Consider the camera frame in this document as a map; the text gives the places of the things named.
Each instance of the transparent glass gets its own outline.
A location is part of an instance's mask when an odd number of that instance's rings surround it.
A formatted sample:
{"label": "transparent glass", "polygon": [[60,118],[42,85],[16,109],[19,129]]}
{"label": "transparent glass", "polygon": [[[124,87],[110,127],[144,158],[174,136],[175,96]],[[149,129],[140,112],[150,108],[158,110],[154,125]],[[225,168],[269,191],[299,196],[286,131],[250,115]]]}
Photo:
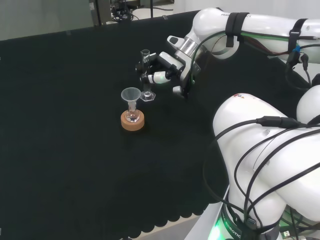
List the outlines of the transparent glass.
{"label": "transparent glass", "polygon": [[128,87],[121,92],[121,97],[123,100],[127,101],[129,105],[129,109],[125,113],[125,118],[129,122],[135,123],[140,118],[136,105],[137,100],[141,97],[141,91],[135,87]]}
{"label": "transparent glass", "polygon": [[[148,76],[148,70],[150,68],[150,51],[148,49],[141,51],[142,56],[142,77]],[[151,91],[151,84],[143,84],[143,92],[141,94],[141,99],[145,102],[153,101],[156,97],[156,94]]]}

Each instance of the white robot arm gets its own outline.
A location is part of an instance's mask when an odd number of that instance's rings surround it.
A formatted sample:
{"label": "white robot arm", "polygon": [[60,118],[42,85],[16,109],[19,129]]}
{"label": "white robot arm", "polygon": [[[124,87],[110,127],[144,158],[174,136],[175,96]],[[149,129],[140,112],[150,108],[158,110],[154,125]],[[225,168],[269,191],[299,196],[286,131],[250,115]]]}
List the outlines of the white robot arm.
{"label": "white robot arm", "polygon": [[[188,94],[191,73],[194,76],[199,73],[199,66],[196,63],[192,65],[193,58],[197,59],[206,51],[210,51],[218,59],[227,59],[237,51],[239,42],[236,36],[233,37],[233,47],[227,47],[225,30],[229,16],[230,13],[216,8],[204,9],[195,16],[192,29],[184,39],[168,37],[167,41],[176,49],[174,58],[165,52],[160,56],[176,66],[180,86],[174,88],[175,93],[183,96]],[[279,58],[287,60],[292,51],[288,51],[288,39],[290,34],[294,34],[291,30],[296,22],[295,19],[248,14],[243,21],[241,35],[258,41],[269,53],[282,53],[279,54]],[[304,20],[297,36],[297,44],[303,49],[303,53],[308,55],[308,61],[320,64],[320,47],[304,48],[307,45],[320,46],[320,19]],[[263,116],[285,117],[283,113],[257,97],[245,93],[236,94],[224,102],[217,111],[213,121],[214,133],[217,135],[234,124]],[[302,97],[297,107],[297,117],[298,121],[305,124],[311,121],[320,124],[320,85],[313,86]],[[237,176],[241,188],[244,191],[247,190],[254,172],[269,153],[285,141],[314,129],[291,130],[254,149],[238,169]],[[280,131],[281,129],[275,127],[250,124],[233,130],[218,141],[229,175],[228,200],[230,203],[240,208],[244,207],[245,197],[237,187],[234,178],[234,171],[241,156],[255,144]],[[315,134],[293,142],[278,152],[264,166],[255,180],[250,199],[254,201],[277,184],[319,163],[319,146],[320,136]],[[268,226],[280,219],[287,204],[305,217],[320,221],[319,168],[266,196],[255,208],[262,224]],[[243,214],[239,211],[235,212],[243,220]]]}
{"label": "white robot arm", "polygon": [[[237,37],[234,37],[233,47],[226,47],[227,36],[225,29],[230,13],[223,12],[217,8],[207,8],[201,10],[193,20],[193,26],[185,38],[169,36],[168,43],[176,50],[174,57],[181,62],[178,76],[180,86],[174,88],[175,93],[186,95],[188,93],[187,83],[190,81],[190,73],[196,76],[200,72],[199,66],[194,63],[191,69],[192,58],[196,49],[203,40],[209,36],[218,34],[217,36],[207,40],[199,48],[195,59],[197,60],[206,51],[212,52],[214,57],[218,59],[227,59],[231,57],[239,47]],[[267,16],[248,14],[243,21],[241,35],[250,37],[261,43],[270,53],[285,53],[288,51],[288,38],[290,31],[293,29],[297,20]],[[320,44],[320,19],[307,19],[304,21],[299,40],[297,42],[301,48],[310,44]],[[303,52],[309,56],[309,62],[320,63],[320,48],[308,47]],[[279,55],[282,60],[288,59],[288,54]]]}

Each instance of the black velcro strap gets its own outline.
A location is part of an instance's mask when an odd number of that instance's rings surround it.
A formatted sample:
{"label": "black velcro strap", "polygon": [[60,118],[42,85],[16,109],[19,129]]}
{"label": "black velcro strap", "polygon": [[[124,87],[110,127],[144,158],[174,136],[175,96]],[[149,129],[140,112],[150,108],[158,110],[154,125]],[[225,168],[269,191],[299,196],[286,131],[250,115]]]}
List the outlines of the black velcro strap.
{"label": "black velcro strap", "polygon": [[243,42],[241,36],[242,26],[249,12],[232,12],[230,13],[225,26],[226,47],[233,48],[234,36],[237,36],[239,42]]}
{"label": "black velcro strap", "polygon": [[293,49],[296,48],[297,41],[299,39],[299,36],[301,34],[301,28],[304,25],[307,18],[299,19],[295,22],[293,28],[289,32],[289,42],[288,42],[288,51],[291,53]]}
{"label": "black velcro strap", "polygon": [[228,20],[225,25],[225,35],[226,35],[226,47],[233,48],[234,47],[234,25],[237,18],[238,13],[232,12],[230,13]]}
{"label": "black velcro strap", "polygon": [[241,36],[242,26],[248,14],[249,12],[239,12],[233,27],[233,34],[238,37],[237,40],[241,43],[244,42],[244,38]]}

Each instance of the wooden base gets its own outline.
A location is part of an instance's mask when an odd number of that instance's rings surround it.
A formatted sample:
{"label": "wooden base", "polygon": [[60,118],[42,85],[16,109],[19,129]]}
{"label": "wooden base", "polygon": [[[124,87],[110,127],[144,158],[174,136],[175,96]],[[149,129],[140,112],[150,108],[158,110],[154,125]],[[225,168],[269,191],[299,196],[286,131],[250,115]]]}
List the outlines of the wooden base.
{"label": "wooden base", "polygon": [[142,111],[137,110],[140,114],[140,118],[136,122],[130,122],[126,119],[126,112],[124,111],[121,115],[121,125],[125,130],[134,132],[142,129],[145,125],[145,115]]}

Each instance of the black table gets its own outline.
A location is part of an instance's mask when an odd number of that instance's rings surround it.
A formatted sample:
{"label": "black table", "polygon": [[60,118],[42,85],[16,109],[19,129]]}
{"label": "black table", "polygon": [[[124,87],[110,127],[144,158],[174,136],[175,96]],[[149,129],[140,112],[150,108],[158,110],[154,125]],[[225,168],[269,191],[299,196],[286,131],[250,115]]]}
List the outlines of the black table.
{"label": "black table", "polygon": [[173,54],[196,12],[0,42],[1,239],[118,240],[137,237],[214,203],[228,181],[219,150],[208,151],[223,101],[246,92],[295,116],[300,93],[287,89],[284,66],[241,46],[205,70],[186,102],[177,83],[155,86],[138,102],[146,125],[121,128],[120,93],[140,87],[140,50]]}

